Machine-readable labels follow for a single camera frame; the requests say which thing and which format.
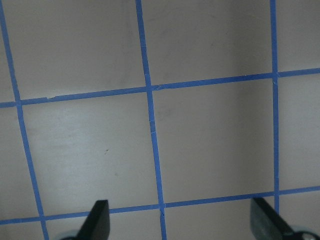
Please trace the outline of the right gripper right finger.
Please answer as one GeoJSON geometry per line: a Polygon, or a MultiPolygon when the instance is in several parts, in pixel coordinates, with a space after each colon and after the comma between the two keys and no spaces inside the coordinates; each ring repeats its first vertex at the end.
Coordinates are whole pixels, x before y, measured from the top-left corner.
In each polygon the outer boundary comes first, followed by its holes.
{"type": "Polygon", "coordinates": [[[250,200],[250,230],[256,240],[299,240],[280,215],[261,197],[250,200]]]}

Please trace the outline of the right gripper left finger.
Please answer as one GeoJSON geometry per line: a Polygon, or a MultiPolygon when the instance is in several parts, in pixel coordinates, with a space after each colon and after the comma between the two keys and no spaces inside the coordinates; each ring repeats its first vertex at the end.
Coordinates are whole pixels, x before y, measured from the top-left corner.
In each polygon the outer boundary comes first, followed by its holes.
{"type": "Polygon", "coordinates": [[[97,200],[75,236],[76,240],[107,240],[110,235],[108,200],[97,200]]]}

